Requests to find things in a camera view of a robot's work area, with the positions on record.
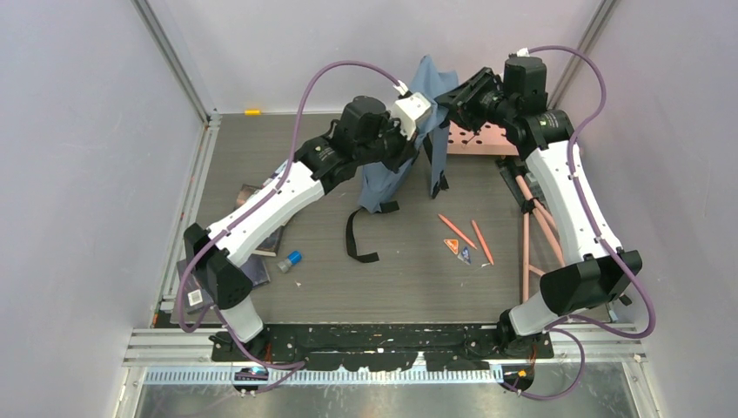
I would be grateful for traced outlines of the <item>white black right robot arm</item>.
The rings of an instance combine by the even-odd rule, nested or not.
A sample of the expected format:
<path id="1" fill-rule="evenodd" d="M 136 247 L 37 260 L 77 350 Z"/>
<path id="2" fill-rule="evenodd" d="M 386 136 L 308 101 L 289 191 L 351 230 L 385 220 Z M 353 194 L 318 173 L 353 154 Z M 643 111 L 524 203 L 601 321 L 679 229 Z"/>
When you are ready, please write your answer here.
<path id="1" fill-rule="evenodd" d="M 435 100 L 467 131 L 502 128 L 538 181 L 558 228 L 564 265 L 540 279 L 539 291 L 500 315 L 498 349 L 519 357 L 532 336 L 569 314 L 622 296 L 642 268 L 638 251 L 626 251 L 605 221 L 571 145 L 574 127 L 564 111 L 547 106 L 547 67 L 538 57 L 511 56 L 497 75 L 484 67 Z"/>

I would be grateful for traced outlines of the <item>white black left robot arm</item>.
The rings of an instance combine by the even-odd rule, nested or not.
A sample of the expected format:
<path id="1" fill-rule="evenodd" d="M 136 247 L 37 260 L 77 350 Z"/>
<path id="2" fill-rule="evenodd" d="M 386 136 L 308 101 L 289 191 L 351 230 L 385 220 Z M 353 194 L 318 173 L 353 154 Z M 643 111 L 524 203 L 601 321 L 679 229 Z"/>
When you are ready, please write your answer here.
<path id="1" fill-rule="evenodd" d="M 326 133 L 305 141 L 237 210 L 208 227 L 194 223 L 185 230 L 185 272 L 211 297 L 235 333 L 233 348 L 244 359 L 259 359 L 267 339 L 250 296 L 252 280 L 241 266 L 269 235 L 351 179 L 362 165 L 380 163 L 397 172 L 412 158 L 419 128 L 431 111 L 420 93 L 390 108 L 376 98 L 356 97 Z"/>

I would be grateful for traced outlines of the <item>blue grey student backpack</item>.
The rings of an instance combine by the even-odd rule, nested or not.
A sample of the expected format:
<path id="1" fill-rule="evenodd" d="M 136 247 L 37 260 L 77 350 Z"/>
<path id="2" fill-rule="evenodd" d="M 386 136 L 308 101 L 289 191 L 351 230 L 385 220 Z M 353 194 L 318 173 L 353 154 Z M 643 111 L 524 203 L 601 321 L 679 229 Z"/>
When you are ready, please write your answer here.
<path id="1" fill-rule="evenodd" d="M 418 137 L 409 161 L 402 164 L 397 173 L 391 172 L 381 163 L 362 167 L 362 188 L 359 195 L 359 209 L 369 213 L 391 213 L 399 210 L 399 204 L 392 197 L 405 183 L 420 152 L 426 153 L 430 163 L 430 198 L 436 199 L 439 192 L 448 188 L 446 179 L 447 146 L 450 122 L 446 120 L 447 110 L 438 106 L 435 98 L 460 85 L 455 71 L 439 71 L 429 55 L 419 62 L 410 83 L 411 92 L 419 92 L 430 101 L 431 113 L 419 124 Z"/>

